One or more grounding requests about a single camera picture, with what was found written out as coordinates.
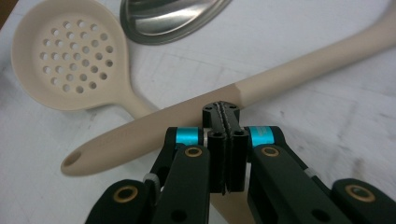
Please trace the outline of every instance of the spoon handle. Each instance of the spoon handle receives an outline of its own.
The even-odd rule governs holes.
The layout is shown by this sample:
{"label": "spoon handle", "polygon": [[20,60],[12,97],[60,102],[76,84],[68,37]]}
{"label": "spoon handle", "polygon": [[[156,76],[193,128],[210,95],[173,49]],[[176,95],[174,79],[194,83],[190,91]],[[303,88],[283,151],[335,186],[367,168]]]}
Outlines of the spoon handle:
{"label": "spoon handle", "polygon": [[104,133],[72,152],[66,175],[92,175],[134,160],[162,146],[168,127],[199,126],[206,104],[227,101],[244,108],[336,68],[396,44],[396,1],[366,30],[289,63],[147,115]]}

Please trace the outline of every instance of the beige spatula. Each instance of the beige spatula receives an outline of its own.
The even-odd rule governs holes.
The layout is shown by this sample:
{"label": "beige spatula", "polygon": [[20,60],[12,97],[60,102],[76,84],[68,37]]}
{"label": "beige spatula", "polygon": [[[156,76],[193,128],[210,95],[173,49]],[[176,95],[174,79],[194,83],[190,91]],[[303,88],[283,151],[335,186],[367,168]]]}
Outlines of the beige spatula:
{"label": "beige spatula", "polygon": [[152,112],[132,91],[120,24],[94,0],[47,0],[35,6],[16,30],[11,60],[24,89],[48,107],[117,104],[135,119]]}
{"label": "beige spatula", "polygon": [[352,37],[92,139],[64,160],[62,172],[66,175],[91,175],[134,160],[160,148],[168,127],[200,125],[201,109],[206,104],[221,100],[243,108],[395,44],[396,2],[393,1],[382,19]]}

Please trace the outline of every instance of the perforated spoon head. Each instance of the perforated spoon head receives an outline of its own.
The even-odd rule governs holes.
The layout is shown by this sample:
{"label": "perforated spoon head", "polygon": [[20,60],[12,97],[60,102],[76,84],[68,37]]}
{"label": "perforated spoon head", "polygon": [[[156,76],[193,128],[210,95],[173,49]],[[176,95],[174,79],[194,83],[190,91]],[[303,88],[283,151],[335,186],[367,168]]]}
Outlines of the perforated spoon head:
{"label": "perforated spoon head", "polygon": [[96,1],[38,4],[16,30],[11,60],[24,89],[43,105],[79,110],[119,104],[141,117],[132,109],[137,97],[126,38],[116,18]]}

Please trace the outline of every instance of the metal bolt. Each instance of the metal bolt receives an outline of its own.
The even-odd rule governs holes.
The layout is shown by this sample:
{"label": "metal bolt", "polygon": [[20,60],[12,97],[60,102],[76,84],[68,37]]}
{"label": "metal bolt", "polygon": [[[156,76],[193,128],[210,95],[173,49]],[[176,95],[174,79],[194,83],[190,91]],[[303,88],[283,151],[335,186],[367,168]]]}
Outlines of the metal bolt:
{"label": "metal bolt", "polygon": [[279,155],[279,150],[273,147],[262,148],[262,154],[268,157],[277,157]]}
{"label": "metal bolt", "polygon": [[133,185],[123,186],[114,193],[113,200],[117,203],[128,203],[137,196],[137,187]]}
{"label": "metal bolt", "polygon": [[202,155],[202,150],[198,147],[189,147],[184,151],[184,153],[188,157],[199,157]]}
{"label": "metal bolt", "polygon": [[352,198],[364,203],[372,203],[375,201],[374,194],[370,190],[359,185],[347,185],[346,193]]}

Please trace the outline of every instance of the blue band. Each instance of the blue band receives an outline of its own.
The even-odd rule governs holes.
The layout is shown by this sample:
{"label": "blue band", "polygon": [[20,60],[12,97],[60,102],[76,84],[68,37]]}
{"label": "blue band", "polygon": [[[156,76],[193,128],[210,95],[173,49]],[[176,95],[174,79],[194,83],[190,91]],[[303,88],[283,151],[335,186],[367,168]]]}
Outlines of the blue band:
{"label": "blue band", "polygon": [[249,126],[251,143],[253,147],[261,144],[273,144],[275,142],[272,130],[268,126]]}
{"label": "blue band", "polygon": [[176,143],[181,143],[186,146],[198,145],[198,128],[197,127],[177,128]]}

